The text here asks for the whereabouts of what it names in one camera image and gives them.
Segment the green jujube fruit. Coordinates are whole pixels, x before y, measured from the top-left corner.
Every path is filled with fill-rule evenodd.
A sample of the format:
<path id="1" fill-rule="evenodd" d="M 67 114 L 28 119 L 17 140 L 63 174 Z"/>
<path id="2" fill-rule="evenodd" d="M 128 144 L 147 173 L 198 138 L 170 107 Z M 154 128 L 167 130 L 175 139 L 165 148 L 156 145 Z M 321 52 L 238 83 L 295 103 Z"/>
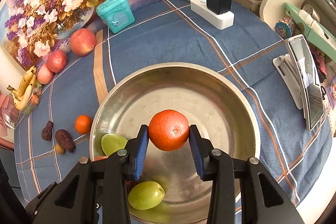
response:
<path id="1" fill-rule="evenodd" d="M 127 139 L 122 135 L 105 134 L 101 138 L 101 147 L 106 156 L 110 156 L 120 149 L 124 149 L 127 144 Z"/>

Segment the large orange tangerine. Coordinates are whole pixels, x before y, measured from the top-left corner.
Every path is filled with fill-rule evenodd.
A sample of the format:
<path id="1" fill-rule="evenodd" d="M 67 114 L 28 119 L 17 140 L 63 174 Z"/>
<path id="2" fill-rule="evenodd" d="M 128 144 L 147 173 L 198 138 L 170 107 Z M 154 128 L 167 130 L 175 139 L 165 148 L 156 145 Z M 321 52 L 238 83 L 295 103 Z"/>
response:
<path id="1" fill-rule="evenodd" d="M 189 137 L 189 121 L 175 110 L 163 110 L 153 116 L 148 135 L 151 142 L 162 151 L 180 149 Z"/>

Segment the small brown longan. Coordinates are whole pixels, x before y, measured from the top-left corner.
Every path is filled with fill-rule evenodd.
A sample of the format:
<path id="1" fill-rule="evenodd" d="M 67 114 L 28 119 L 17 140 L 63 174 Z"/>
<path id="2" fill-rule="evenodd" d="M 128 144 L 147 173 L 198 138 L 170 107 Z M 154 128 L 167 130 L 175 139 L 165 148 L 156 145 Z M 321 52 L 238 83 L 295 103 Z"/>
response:
<path id="1" fill-rule="evenodd" d="M 55 145 L 55 152 L 57 155 L 62 155 L 65 152 L 65 149 L 61 147 L 59 144 Z"/>

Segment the blue plaid tablecloth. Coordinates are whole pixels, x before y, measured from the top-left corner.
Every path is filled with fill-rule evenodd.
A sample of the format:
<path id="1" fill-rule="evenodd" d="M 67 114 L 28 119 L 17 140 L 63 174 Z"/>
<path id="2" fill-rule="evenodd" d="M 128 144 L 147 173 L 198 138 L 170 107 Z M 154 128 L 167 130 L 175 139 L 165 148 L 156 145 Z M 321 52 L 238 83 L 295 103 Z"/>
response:
<path id="1" fill-rule="evenodd" d="M 306 129 L 302 111 L 274 68 L 286 53 L 280 37 L 255 14 L 232 4 L 234 25 L 217 30 L 191 11 L 186 0 L 161 0 L 135 12 L 135 24 L 113 34 L 101 27 L 98 47 L 85 57 L 68 55 L 66 67 L 44 88 L 38 107 L 22 118 L 14 133 L 18 180 L 25 202 L 52 182 L 65 178 L 80 156 L 88 155 L 89 139 L 74 129 L 75 119 L 94 116 L 115 84 L 149 65 L 167 62 L 199 64 L 233 82 L 257 118 L 261 160 L 289 197 L 308 210 L 326 206 L 335 190 L 324 186 L 309 197 L 332 147 L 327 118 Z M 47 122 L 52 140 L 41 137 Z M 67 130 L 74 152 L 57 155 L 55 133 Z"/>

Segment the small orange tangerine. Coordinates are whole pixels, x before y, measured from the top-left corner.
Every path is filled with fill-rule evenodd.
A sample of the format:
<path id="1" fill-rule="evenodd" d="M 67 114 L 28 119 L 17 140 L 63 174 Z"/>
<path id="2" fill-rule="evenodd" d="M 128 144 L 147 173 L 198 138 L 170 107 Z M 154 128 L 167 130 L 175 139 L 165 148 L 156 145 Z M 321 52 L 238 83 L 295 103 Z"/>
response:
<path id="1" fill-rule="evenodd" d="M 75 130 L 82 135 L 90 133 L 92 126 L 92 119 L 87 115 L 80 115 L 75 120 Z"/>

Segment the small dried red date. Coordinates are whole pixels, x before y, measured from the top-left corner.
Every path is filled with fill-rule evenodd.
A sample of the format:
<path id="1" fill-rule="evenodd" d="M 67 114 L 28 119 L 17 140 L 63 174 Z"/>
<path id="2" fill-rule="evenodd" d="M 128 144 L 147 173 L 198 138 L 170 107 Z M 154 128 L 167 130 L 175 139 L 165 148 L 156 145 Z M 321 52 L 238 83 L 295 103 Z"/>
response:
<path id="1" fill-rule="evenodd" d="M 42 129 L 41 137 L 45 141 L 52 140 L 52 133 L 53 133 L 53 126 L 54 124 L 51 121 L 48 121 L 44 129 Z"/>

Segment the round steel bowl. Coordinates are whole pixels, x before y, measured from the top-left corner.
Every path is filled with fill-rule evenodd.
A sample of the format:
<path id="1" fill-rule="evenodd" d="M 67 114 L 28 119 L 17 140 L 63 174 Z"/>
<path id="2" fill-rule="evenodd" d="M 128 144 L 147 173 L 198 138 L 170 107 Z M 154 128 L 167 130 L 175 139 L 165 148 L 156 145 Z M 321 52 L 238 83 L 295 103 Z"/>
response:
<path id="1" fill-rule="evenodd" d="M 163 63 L 136 71 L 104 98 L 94 117 L 91 159 L 103 154 L 101 138 L 118 134 L 135 138 L 143 124 L 163 110 L 183 114 L 203 138 L 233 158 L 260 155 L 256 116 L 242 92 L 220 74 L 196 64 Z M 189 143 L 164 152 L 147 148 L 141 181 L 156 181 L 165 190 L 163 201 L 149 210 L 130 208 L 138 223 L 205 223 L 211 182 L 197 175 Z"/>

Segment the bunch of yellow bananas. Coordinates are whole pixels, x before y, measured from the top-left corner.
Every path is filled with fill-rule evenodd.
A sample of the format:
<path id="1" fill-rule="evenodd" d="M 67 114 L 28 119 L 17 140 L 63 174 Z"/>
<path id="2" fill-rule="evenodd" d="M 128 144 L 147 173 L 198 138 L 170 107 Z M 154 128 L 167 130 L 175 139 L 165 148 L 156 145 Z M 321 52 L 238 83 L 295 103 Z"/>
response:
<path id="1" fill-rule="evenodd" d="M 36 77 L 37 68 L 32 66 L 26 71 L 17 89 L 11 87 L 10 85 L 7 87 L 7 90 L 11 92 L 13 97 L 14 106 L 19 111 L 23 110 L 28 103 Z"/>

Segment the pale pink apple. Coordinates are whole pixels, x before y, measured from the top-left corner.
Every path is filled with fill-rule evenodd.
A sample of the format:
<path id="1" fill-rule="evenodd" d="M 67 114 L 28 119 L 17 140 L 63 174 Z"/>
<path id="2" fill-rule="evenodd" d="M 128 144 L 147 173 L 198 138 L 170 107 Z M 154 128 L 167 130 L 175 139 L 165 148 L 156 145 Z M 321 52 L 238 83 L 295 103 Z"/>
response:
<path id="1" fill-rule="evenodd" d="M 37 79 L 42 85 L 47 85 L 54 77 L 54 73 L 48 68 L 47 64 L 43 64 L 37 74 Z"/>

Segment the middle red apple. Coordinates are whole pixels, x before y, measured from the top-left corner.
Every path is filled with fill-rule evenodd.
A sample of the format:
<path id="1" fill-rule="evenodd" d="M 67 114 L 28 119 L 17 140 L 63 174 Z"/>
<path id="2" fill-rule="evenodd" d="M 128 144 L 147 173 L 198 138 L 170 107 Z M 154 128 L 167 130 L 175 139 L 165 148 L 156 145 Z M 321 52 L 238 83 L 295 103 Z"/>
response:
<path id="1" fill-rule="evenodd" d="M 61 72 L 67 65 L 67 55 L 62 50 L 56 50 L 47 59 L 47 67 L 53 73 Z"/>

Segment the smartphone on stand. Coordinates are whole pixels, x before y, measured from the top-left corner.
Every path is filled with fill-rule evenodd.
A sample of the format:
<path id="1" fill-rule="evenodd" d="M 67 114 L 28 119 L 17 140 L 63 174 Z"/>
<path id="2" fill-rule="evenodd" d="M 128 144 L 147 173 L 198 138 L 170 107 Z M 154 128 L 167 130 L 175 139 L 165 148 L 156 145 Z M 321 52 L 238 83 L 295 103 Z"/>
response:
<path id="1" fill-rule="evenodd" d="M 297 77 L 306 127 L 312 130 L 324 113 L 321 84 L 313 55 L 302 34 L 286 39 L 285 45 Z"/>

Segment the large red apple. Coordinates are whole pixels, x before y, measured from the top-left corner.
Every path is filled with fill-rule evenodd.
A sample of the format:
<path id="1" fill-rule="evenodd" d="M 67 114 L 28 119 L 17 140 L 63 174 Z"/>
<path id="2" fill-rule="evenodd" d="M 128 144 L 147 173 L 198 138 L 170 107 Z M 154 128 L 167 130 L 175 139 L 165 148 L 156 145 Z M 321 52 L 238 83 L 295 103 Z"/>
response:
<path id="1" fill-rule="evenodd" d="M 88 55 L 96 47 L 96 43 L 96 35 L 86 28 L 80 28 L 70 37 L 71 50 L 78 56 Z"/>

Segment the teal plastic box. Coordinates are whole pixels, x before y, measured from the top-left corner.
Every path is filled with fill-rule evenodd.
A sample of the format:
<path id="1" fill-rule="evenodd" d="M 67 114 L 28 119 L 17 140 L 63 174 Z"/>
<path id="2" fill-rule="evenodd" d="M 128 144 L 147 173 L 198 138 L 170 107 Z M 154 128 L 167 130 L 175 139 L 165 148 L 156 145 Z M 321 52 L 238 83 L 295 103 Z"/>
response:
<path id="1" fill-rule="evenodd" d="M 96 13 L 114 34 L 135 22 L 128 0 L 106 0 L 97 6 Z"/>

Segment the green tray with bottles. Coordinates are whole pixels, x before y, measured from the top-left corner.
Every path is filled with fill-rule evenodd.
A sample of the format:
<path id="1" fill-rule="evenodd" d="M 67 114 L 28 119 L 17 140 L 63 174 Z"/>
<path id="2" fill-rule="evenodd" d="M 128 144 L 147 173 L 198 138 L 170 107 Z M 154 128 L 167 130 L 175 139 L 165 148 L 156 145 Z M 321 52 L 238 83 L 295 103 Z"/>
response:
<path id="1" fill-rule="evenodd" d="M 304 10 L 286 3 L 286 13 L 295 21 L 305 39 L 335 61 L 335 37 L 323 25 L 317 22 Z"/>

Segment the white power strip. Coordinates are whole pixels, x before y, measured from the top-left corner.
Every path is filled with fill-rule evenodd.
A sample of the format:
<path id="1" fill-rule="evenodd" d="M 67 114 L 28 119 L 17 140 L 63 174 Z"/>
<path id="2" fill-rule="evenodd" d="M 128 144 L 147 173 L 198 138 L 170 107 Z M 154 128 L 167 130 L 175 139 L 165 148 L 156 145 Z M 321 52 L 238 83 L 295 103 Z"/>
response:
<path id="1" fill-rule="evenodd" d="M 206 0 L 190 0 L 191 10 L 201 16 L 219 30 L 224 30 L 234 24 L 234 13 L 227 11 L 215 14 L 207 8 Z"/>

